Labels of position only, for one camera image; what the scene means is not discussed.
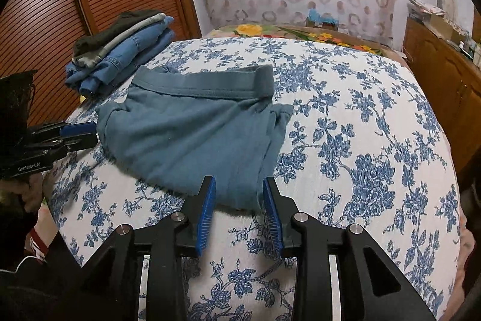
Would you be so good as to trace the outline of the person's left hand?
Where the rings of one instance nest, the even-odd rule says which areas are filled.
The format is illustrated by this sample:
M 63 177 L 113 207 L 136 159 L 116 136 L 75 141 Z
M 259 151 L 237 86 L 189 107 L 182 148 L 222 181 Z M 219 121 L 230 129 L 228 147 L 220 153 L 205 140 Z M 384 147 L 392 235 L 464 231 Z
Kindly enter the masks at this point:
M 1 180 L 1 205 L 26 213 L 37 212 L 43 200 L 43 176 L 33 174 L 28 180 Z

